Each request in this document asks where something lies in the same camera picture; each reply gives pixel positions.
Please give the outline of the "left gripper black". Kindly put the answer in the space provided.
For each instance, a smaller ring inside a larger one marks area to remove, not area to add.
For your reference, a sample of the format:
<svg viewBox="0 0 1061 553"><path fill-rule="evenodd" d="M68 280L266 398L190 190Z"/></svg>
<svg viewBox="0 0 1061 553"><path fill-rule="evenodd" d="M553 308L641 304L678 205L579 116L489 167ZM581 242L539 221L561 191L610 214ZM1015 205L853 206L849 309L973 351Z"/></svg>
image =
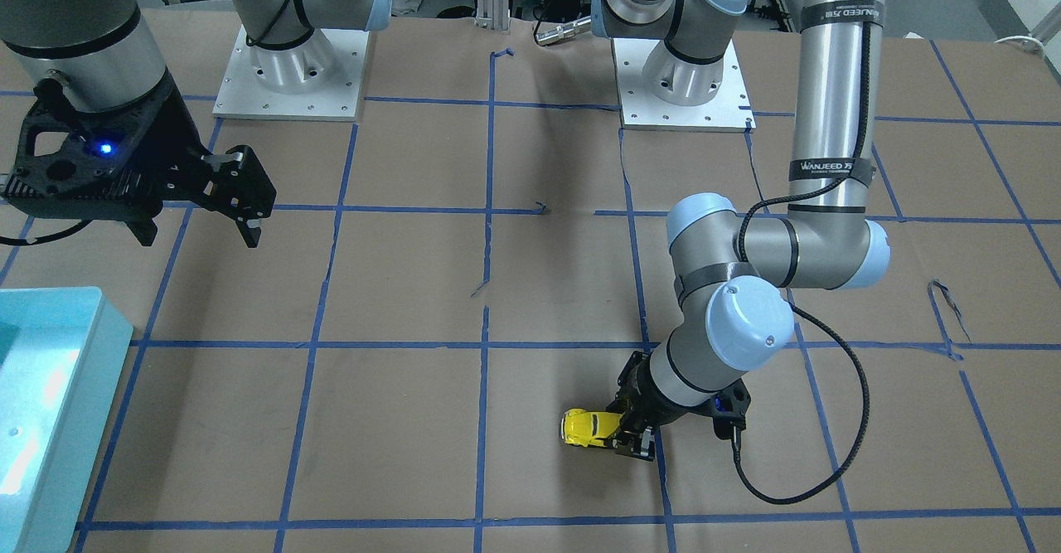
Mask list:
<svg viewBox="0 0 1061 553"><path fill-rule="evenodd" d="M710 417L708 399L699 405L682 407L671 402L653 382L651 356L634 352L618 376L618 398L607 407L615 417L618 454L640 461L655 461L655 428L671 424L683 415Z"/></svg>

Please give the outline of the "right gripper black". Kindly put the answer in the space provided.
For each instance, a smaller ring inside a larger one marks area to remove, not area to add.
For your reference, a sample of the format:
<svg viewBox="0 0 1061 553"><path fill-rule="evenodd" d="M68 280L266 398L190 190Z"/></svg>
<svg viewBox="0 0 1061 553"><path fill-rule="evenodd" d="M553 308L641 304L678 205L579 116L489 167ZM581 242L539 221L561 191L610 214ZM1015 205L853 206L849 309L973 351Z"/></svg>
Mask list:
<svg viewBox="0 0 1061 553"><path fill-rule="evenodd" d="M249 145L210 153L166 72L146 96L99 114L76 110L60 81L46 77L22 122L2 197L30 217L107 220L141 246L157 238L166 201L190 201L234 221L247 247L277 196Z"/></svg>

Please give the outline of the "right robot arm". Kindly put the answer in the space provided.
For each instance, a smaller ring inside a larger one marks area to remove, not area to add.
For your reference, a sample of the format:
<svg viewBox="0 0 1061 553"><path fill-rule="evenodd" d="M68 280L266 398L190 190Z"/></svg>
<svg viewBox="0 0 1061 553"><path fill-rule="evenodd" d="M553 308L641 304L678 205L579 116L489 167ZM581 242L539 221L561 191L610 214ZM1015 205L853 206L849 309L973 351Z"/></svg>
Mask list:
<svg viewBox="0 0 1061 553"><path fill-rule="evenodd" d="M231 0L241 35L222 118L352 121L393 0ZM136 0L2 0L2 44L33 80L2 198L28 217L125 224L154 243L166 201L231 218L250 248L277 195L253 148L201 141Z"/></svg>

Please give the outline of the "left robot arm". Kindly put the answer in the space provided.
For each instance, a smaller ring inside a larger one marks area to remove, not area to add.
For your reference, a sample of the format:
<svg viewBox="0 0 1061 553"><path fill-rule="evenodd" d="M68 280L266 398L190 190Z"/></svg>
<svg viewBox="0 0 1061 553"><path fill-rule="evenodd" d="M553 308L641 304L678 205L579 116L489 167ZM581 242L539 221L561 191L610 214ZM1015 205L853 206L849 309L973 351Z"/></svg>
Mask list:
<svg viewBox="0 0 1061 553"><path fill-rule="evenodd" d="M723 53L748 0L593 0L593 32L661 41L649 76L678 102L711 96ZM661 425L688 413L742 424L740 379L767 363L793 333L783 288L872 286L890 248L865 217L883 0L806 0L799 14L800 70L784 217L740 217L728 198L682 198L666 218L674 291L683 319L653 352L634 352L618 394L595 420L592 444L653 461Z"/></svg>

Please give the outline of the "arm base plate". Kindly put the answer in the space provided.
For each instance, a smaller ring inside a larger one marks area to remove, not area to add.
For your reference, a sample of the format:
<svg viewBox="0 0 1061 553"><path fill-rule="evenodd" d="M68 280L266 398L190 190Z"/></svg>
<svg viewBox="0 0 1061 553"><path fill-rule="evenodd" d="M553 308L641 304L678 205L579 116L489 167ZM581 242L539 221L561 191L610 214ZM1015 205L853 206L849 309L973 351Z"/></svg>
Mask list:
<svg viewBox="0 0 1061 553"><path fill-rule="evenodd" d="M302 46L271 51L240 29L218 89L221 119L355 122L371 32L316 29Z"/></svg>
<svg viewBox="0 0 1061 553"><path fill-rule="evenodd" d="M755 129L733 42L708 65L678 59L661 40L615 38L613 55L623 129Z"/></svg>

